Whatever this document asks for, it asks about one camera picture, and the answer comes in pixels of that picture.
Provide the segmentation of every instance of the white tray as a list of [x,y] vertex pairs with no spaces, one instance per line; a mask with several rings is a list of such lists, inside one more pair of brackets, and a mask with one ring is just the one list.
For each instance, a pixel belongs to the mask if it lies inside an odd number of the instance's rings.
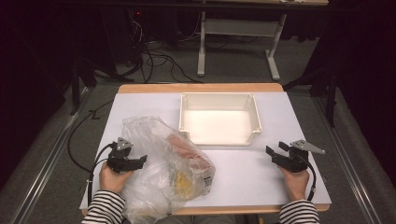
[[179,130],[196,145],[248,146],[262,126],[253,93],[183,92]]

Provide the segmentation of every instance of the table leg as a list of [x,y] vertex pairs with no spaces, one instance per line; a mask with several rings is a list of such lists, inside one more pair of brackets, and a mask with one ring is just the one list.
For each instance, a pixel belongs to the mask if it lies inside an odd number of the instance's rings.
[[205,20],[206,13],[203,11],[201,17],[201,47],[198,56],[198,77],[205,75]]
[[272,48],[270,50],[265,51],[265,56],[267,58],[267,62],[271,71],[271,76],[274,81],[280,80],[280,76],[276,68],[274,54],[277,47],[277,43],[279,42],[280,35],[282,34],[283,26],[285,25],[286,16],[287,16],[286,14],[282,14],[282,16],[280,17],[279,25],[277,26],[276,33],[274,35]]

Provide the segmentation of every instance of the striped sleeve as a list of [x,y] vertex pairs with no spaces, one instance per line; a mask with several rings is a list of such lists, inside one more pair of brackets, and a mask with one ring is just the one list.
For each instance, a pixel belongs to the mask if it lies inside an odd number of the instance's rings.
[[310,224],[319,223],[319,217],[317,209],[311,202],[300,200],[284,205],[280,209],[279,221],[282,224]]
[[125,199],[109,190],[96,191],[81,223],[121,223]]

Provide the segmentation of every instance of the wooden table edge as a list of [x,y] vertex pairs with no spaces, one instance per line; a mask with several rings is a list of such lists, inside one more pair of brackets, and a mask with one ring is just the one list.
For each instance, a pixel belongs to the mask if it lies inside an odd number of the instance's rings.
[[283,91],[278,83],[125,84],[119,93]]
[[[327,203],[316,203],[314,206],[318,212],[329,210],[330,205]],[[181,208],[172,215],[175,216],[200,216],[200,215],[224,215],[224,214],[265,214],[279,213],[281,205],[263,205],[263,206],[224,206],[224,207],[189,207]],[[81,209],[81,213],[87,216],[88,210]]]

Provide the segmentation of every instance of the plastic bag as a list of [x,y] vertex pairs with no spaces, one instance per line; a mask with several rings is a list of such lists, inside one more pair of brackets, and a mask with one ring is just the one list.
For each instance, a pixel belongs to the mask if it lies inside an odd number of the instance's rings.
[[122,137],[134,144],[130,159],[148,155],[122,192],[124,215],[132,224],[155,223],[210,191],[215,166],[179,131],[158,117],[134,117],[122,124]]

